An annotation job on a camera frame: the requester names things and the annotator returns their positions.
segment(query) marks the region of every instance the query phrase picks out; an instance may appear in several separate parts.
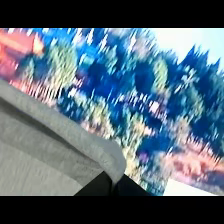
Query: bright sky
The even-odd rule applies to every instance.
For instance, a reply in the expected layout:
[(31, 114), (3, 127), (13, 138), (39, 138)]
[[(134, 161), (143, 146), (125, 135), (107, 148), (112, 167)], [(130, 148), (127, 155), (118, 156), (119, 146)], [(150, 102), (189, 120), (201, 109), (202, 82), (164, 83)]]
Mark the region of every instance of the bright sky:
[(202, 51), (210, 50), (208, 63), (221, 57), (220, 68), (224, 69), (224, 28), (152, 28), (158, 44), (164, 49), (173, 49), (181, 61), (194, 44)]

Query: gray cloth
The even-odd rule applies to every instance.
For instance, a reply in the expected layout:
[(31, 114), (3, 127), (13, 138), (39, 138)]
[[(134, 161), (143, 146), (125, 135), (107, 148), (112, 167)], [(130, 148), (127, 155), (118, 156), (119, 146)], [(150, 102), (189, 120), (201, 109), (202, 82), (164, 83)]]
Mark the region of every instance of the gray cloth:
[(102, 171), (117, 183), (125, 168), (115, 142), (0, 80), (0, 195), (74, 195)]

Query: television screen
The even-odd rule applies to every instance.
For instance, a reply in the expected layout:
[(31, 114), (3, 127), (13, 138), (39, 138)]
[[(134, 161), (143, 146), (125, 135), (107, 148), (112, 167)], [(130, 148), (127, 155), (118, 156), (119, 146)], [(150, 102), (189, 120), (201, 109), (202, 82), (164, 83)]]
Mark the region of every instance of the television screen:
[(146, 191), (164, 195), (174, 180), (224, 195), (223, 37), (223, 28), (1, 28), (0, 77), (115, 140)]

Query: black object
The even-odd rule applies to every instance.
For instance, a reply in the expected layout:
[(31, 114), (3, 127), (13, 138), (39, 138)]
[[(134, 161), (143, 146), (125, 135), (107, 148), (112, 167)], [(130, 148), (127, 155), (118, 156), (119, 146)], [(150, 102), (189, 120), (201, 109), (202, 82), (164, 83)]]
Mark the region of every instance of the black object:
[(93, 181), (87, 184), (75, 196), (153, 196), (143, 190), (128, 176), (124, 175), (112, 189), (112, 181), (102, 172)]

